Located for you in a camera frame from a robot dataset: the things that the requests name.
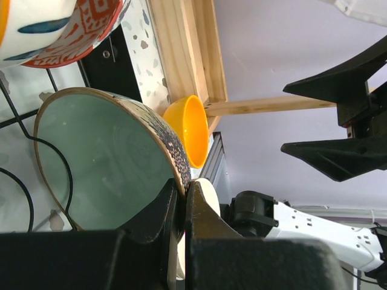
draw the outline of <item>black cable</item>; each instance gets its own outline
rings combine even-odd
[[[341,267],[341,268],[342,268],[345,272],[347,272],[348,274],[351,274],[353,277],[359,279],[359,280],[362,281],[362,282],[369,283],[369,284],[374,284],[374,285],[379,285],[377,282],[365,280],[365,279],[362,279],[362,278],[356,276],[355,274],[353,274],[351,271],[345,269],[344,267]]]
[[[77,228],[72,220],[72,218],[70,217],[68,211],[70,209],[70,205],[71,205],[71,201],[73,199],[73,190],[74,190],[74,184],[73,184],[73,174],[71,173],[71,169],[70,169],[70,165],[68,164],[66,158],[63,156],[62,152],[59,151],[59,149],[57,147],[55,147],[54,145],[52,145],[51,143],[43,140],[43,139],[40,139],[40,138],[36,138],[34,136],[31,136],[27,129],[25,128],[19,114],[18,114],[18,111],[16,110],[12,100],[11,100],[11,97],[9,96],[7,90],[5,89],[5,86],[3,84],[2,81],[0,81],[0,89],[1,91],[3,92],[4,94],[4,97],[5,99],[7,100],[7,103],[9,105],[9,107],[11,108],[11,111],[13,113],[13,115],[15,116],[15,119],[16,119],[16,122],[19,124],[19,127],[21,128],[21,130],[23,131],[23,134],[24,136],[29,139],[29,140],[33,140],[33,141],[37,141],[37,142],[40,142],[40,143],[43,143],[45,145],[47,145],[48,147],[50,147],[51,149],[53,149],[58,155],[59,157],[61,158],[62,162],[64,163],[65,167],[66,167],[66,171],[67,171],[67,174],[68,174],[68,179],[69,179],[69,183],[70,183],[70,188],[69,188],[69,194],[68,194],[68,199],[67,199],[67,204],[66,204],[66,207],[65,207],[65,216],[66,218],[68,219],[68,222],[70,223],[71,225],[71,228],[76,231]]]
[[[4,173],[8,177],[11,177],[23,190],[25,197],[27,198],[28,201],[28,207],[30,208],[30,221],[28,223],[28,230],[27,232],[30,233],[32,232],[33,226],[34,226],[34,204],[32,202],[31,194],[28,192],[28,189],[24,185],[24,183],[14,174],[9,172],[8,170],[5,170],[4,168],[0,167],[0,172]]]
[[[58,91],[58,87],[56,86],[53,74],[51,73],[49,68],[46,68],[46,72],[47,72],[48,78],[50,79],[50,82],[51,82],[51,84],[52,84],[52,86],[54,88],[54,91],[57,92]]]

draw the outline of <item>blue pattern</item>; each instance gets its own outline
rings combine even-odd
[[[33,51],[29,51],[27,53],[22,53],[22,54],[18,54],[17,56],[11,56],[11,57],[8,57],[4,60],[22,60],[22,59],[29,59],[39,53],[41,53],[43,50],[45,50],[46,48],[43,47],[43,48],[40,48],[38,50],[33,50]]]
[[[62,29],[70,21],[70,17],[58,20],[39,22],[18,29],[20,33],[36,34],[49,33]]]
[[[149,18],[146,15],[145,10],[143,10],[143,17],[144,17],[144,21],[145,21],[146,25],[149,25]]]
[[[121,11],[120,16],[119,16],[118,23],[121,23],[121,21],[122,21],[122,19],[124,18],[126,12],[127,12],[128,9],[129,9],[129,6],[131,5],[131,2],[132,2],[132,0],[130,0],[130,1],[128,2],[128,4],[126,5],[126,7],[124,7],[124,9]]]

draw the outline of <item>white bowl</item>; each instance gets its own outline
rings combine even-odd
[[[206,178],[198,178],[203,191],[204,200],[212,210],[220,217],[220,205],[218,195],[212,183]],[[176,279],[184,280],[186,278],[186,234],[184,233],[180,242],[177,244],[177,261],[176,261]]]
[[[55,42],[76,0],[0,0],[0,68],[20,65]]]

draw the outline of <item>black wire rack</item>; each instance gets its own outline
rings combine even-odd
[[[128,47],[126,46],[126,41],[121,25],[117,29],[115,29],[111,33],[111,35],[107,37],[88,56],[84,57],[77,63],[80,70],[80,74],[86,87],[101,89],[103,91],[115,92],[116,94],[121,95],[130,95],[130,97],[134,100],[142,102],[140,90],[138,89],[137,80],[135,78],[131,58],[129,56]],[[46,69],[46,72],[54,91],[57,92],[58,88],[50,69]],[[1,80],[0,90],[4,94],[4,97],[13,114],[13,118],[0,122],[0,129],[17,123],[27,139],[35,143],[42,143],[53,149],[59,155],[63,164],[65,165],[70,186],[64,214],[68,219],[72,230],[76,231],[77,227],[69,214],[69,209],[74,191],[73,174],[71,173],[70,165],[68,164],[62,152],[60,152],[57,147],[47,142],[46,140],[31,136],[25,128],[23,120],[35,116],[38,112],[38,109],[19,115],[18,110],[13,104],[9,93],[7,92]],[[12,172],[9,172],[8,170],[0,167],[0,173],[3,173],[9,178],[13,179],[14,182],[16,182],[24,192],[28,201],[28,207],[30,211],[30,221],[28,223],[27,231],[33,231],[34,205],[28,188]]]
[[[55,80],[54,80],[54,77],[53,77],[51,71],[49,69],[46,69],[46,71],[47,71],[48,77],[50,79],[50,82],[51,82],[51,84],[53,86],[54,91],[57,92],[58,88],[57,88],[57,85],[55,83]],[[36,115],[38,110],[36,109],[36,110],[30,111],[28,113],[19,115],[18,110],[16,109],[15,105],[13,104],[12,99],[11,99],[9,93],[7,92],[7,89],[5,88],[5,86],[4,86],[4,84],[3,84],[3,82],[1,80],[0,80],[0,90],[4,94],[4,97],[5,97],[7,103],[8,103],[8,105],[9,105],[11,111],[12,111],[12,114],[14,116],[13,118],[11,118],[11,119],[9,119],[7,121],[1,122],[0,123],[0,128],[4,128],[4,127],[7,127],[7,126],[15,124],[15,123],[19,124],[19,127],[20,127],[21,131],[23,132],[24,136],[27,139],[29,139],[31,141],[34,141],[34,142],[40,142],[40,143],[50,147],[51,149],[53,149],[59,155],[59,157],[61,158],[63,164],[65,165],[66,171],[67,171],[67,175],[68,175],[69,184],[70,184],[69,195],[68,195],[67,204],[66,204],[66,207],[65,207],[65,216],[68,219],[68,222],[70,223],[71,228],[73,230],[76,230],[75,224],[74,224],[73,220],[71,219],[71,217],[70,217],[70,215],[68,213],[68,211],[70,209],[71,200],[73,198],[74,184],[73,184],[73,175],[71,173],[71,169],[70,169],[70,166],[69,166],[66,158],[64,157],[62,152],[60,152],[60,150],[57,147],[55,147],[51,143],[47,142],[46,140],[43,140],[43,139],[31,136],[28,133],[28,130],[25,128],[25,126],[23,124],[23,120],[26,119],[26,118],[29,118],[29,117],[32,117],[32,116]],[[22,191],[24,192],[24,195],[27,198],[28,207],[29,207],[29,210],[30,210],[30,221],[28,223],[28,230],[27,231],[31,232],[33,230],[33,224],[34,224],[34,205],[33,205],[33,201],[32,201],[30,192],[28,191],[28,189],[25,186],[25,184],[16,175],[14,175],[12,172],[9,172],[8,170],[6,170],[4,168],[1,168],[1,167],[0,167],[0,172],[5,174],[5,175],[7,175],[9,178],[13,179],[20,186]]]

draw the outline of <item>white cloth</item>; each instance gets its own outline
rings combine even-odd
[[[351,18],[387,27],[387,0],[321,0]]]

